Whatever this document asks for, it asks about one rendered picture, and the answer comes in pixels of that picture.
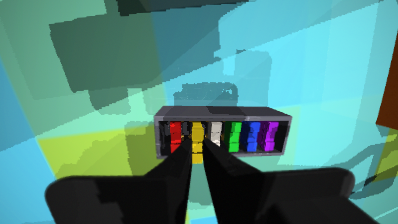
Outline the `white fuse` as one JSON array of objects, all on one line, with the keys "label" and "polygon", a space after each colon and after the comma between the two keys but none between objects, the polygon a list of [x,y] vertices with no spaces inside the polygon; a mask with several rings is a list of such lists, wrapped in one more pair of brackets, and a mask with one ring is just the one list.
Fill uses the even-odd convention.
[{"label": "white fuse", "polygon": [[208,139],[220,146],[221,121],[208,122]]}]

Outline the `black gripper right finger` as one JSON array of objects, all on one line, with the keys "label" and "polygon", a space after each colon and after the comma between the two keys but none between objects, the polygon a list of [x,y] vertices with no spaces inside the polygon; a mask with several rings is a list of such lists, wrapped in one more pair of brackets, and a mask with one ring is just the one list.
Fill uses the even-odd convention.
[{"label": "black gripper right finger", "polygon": [[262,172],[203,138],[203,164],[217,224],[266,224],[276,202],[349,196],[355,175],[339,167]]}]

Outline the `dark grey fuse block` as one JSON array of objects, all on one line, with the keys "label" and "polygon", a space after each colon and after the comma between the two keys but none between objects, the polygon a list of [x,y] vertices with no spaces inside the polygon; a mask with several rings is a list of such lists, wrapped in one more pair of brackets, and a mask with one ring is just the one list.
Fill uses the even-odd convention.
[{"label": "dark grey fuse block", "polygon": [[184,141],[192,134],[189,121],[201,121],[204,138],[206,121],[221,121],[220,147],[239,158],[284,156],[293,116],[258,106],[162,106],[153,120],[157,159],[171,154],[170,121],[184,121]]}]

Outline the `red fuse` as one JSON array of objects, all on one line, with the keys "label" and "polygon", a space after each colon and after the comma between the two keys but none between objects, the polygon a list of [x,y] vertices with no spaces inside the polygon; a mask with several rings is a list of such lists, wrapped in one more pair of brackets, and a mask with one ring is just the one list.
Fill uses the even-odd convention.
[{"label": "red fuse", "polygon": [[171,153],[181,145],[181,121],[170,121]]}]

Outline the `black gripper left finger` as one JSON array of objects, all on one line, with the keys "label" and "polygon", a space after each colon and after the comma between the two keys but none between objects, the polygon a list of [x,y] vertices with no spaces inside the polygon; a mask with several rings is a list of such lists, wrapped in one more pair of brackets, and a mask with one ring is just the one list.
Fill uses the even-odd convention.
[{"label": "black gripper left finger", "polygon": [[186,224],[192,139],[143,176],[62,177],[44,192],[55,224]]}]

